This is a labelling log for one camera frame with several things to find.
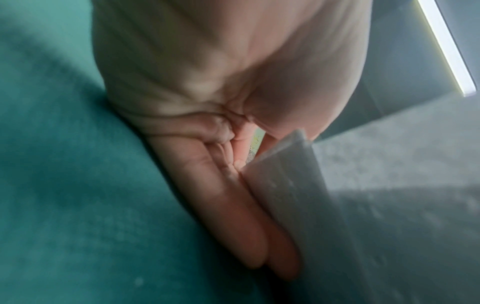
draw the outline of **palm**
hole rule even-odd
[[[268,147],[296,128],[313,138],[340,113],[365,59],[371,1],[93,1],[112,104],[250,267],[289,278],[299,258],[236,168],[257,125]]]

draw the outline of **light strip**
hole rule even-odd
[[[435,0],[417,0],[430,28],[440,46],[451,72],[464,96],[474,95],[477,92],[474,80],[457,48],[445,19]]]

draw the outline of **teal fabric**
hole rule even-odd
[[[269,303],[105,104],[86,0],[0,4],[0,303]]]

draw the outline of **green upholstery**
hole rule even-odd
[[[0,303],[270,303],[105,104],[87,0],[0,3]]]

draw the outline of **gray surface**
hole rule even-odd
[[[294,295],[349,303],[345,289],[364,279],[357,302],[371,292],[371,303],[479,303],[479,117],[478,96],[449,96],[316,143],[317,163],[303,142],[250,164],[263,169],[253,191],[300,240],[306,272]],[[323,288],[332,269],[347,278],[343,290]]]

